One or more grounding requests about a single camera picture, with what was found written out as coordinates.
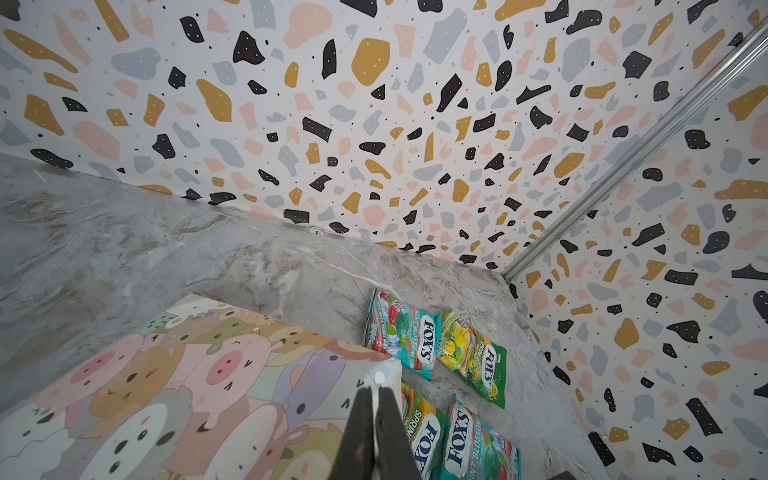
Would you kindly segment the white paper gift bag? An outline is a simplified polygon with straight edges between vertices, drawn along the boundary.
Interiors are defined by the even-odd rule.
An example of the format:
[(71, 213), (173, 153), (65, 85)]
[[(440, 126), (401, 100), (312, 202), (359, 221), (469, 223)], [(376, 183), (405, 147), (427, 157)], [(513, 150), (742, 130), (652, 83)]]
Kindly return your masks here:
[(1, 416), (5, 479), (324, 479), (379, 352), (188, 295)]

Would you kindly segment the red green Fox's candy bag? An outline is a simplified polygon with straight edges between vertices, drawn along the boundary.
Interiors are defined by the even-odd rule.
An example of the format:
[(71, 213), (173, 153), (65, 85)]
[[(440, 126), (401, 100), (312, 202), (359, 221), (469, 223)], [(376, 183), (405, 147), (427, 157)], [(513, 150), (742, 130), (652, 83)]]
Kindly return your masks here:
[(376, 288), (368, 307), (363, 345), (399, 360), (403, 367), (433, 380), (442, 332), (440, 314), (431, 314)]

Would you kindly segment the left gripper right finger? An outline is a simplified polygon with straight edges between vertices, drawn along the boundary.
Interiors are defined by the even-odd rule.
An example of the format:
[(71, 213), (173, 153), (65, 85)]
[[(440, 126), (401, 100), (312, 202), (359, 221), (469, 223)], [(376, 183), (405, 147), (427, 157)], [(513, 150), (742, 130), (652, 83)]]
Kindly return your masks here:
[(384, 480), (421, 480), (404, 428), (398, 397), (388, 387), (378, 390), (375, 434), (379, 477)]

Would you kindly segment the green white snack packet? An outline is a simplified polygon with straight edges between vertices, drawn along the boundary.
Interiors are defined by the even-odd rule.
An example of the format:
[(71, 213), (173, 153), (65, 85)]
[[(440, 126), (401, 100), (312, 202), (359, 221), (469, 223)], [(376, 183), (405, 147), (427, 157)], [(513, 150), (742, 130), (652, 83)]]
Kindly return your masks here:
[(520, 452), (486, 421), (453, 396), (448, 430), (434, 479), (517, 480)]

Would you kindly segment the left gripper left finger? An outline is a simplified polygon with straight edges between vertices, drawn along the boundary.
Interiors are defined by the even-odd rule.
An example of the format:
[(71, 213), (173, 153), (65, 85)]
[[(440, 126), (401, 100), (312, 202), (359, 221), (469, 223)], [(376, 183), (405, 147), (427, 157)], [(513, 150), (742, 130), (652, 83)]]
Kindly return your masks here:
[(370, 387), (357, 391), (329, 480), (370, 480), (374, 470), (373, 399)]

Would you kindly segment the yellow green Fox's candy bag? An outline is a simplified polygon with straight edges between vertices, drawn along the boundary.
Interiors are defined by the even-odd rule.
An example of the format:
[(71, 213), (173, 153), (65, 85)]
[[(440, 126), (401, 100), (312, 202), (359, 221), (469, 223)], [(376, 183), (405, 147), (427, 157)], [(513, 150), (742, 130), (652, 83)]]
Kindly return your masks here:
[(482, 398), (505, 409), (507, 350), (451, 308), (440, 318), (437, 359)]

